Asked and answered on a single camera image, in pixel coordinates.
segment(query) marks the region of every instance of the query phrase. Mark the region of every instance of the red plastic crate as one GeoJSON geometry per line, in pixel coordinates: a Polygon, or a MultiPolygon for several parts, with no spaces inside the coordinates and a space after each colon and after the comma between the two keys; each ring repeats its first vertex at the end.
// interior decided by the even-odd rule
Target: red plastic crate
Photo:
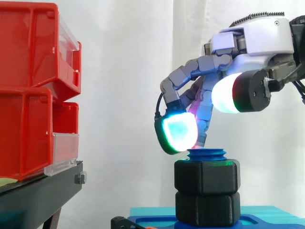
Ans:
{"type": "Polygon", "coordinates": [[[0,110],[0,177],[23,180],[77,158],[76,103],[54,104],[47,88],[1,87],[0,110]]]}
{"type": "Polygon", "coordinates": [[[0,86],[47,87],[63,102],[81,93],[81,44],[53,3],[0,1],[0,86]]]}

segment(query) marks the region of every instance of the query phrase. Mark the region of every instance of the black 3d printed nut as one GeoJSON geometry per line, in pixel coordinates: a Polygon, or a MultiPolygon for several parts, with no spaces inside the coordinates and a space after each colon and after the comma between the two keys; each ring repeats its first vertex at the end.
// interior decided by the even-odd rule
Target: black 3d printed nut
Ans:
{"type": "Polygon", "coordinates": [[[239,193],[199,196],[176,193],[176,217],[196,227],[231,227],[240,218],[239,193]]]}
{"type": "Polygon", "coordinates": [[[175,188],[184,194],[231,195],[240,187],[237,160],[178,160],[174,165],[175,188]]]}

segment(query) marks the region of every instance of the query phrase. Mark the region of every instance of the black clamp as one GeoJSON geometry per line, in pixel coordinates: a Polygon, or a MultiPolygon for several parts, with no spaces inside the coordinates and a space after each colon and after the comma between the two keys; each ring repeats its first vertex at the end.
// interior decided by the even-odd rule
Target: black clamp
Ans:
{"type": "Polygon", "coordinates": [[[134,226],[134,229],[145,229],[122,216],[114,217],[111,220],[111,229],[130,229],[132,226],[134,226]]]}

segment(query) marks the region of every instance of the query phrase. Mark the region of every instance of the black metal shelf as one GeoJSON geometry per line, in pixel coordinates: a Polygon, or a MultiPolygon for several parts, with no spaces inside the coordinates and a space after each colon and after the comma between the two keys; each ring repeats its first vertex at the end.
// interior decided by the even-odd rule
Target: black metal shelf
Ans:
{"type": "Polygon", "coordinates": [[[0,187],[0,229],[55,229],[61,207],[82,185],[83,164],[52,177],[39,176],[0,187]]]}

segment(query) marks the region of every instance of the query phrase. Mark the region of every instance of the teal platform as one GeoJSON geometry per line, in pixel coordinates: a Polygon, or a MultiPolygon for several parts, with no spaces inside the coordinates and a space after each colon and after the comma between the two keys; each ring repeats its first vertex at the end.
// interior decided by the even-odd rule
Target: teal platform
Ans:
{"type": "MultiPolygon", "coordinates": [[[[259,219],[272,224],[299,224],[305,226],[305,219],[291,215],[272,206],[244,206],[241,207],[243,215],[254,215],[259,219]]],[[[162,208],[131,208],[130,216],[173,216],[175,215],[175,207],[162,208]]],[[[143,227],[167,227],[175,222],[142,222],[139,223],[143,227]]]]}

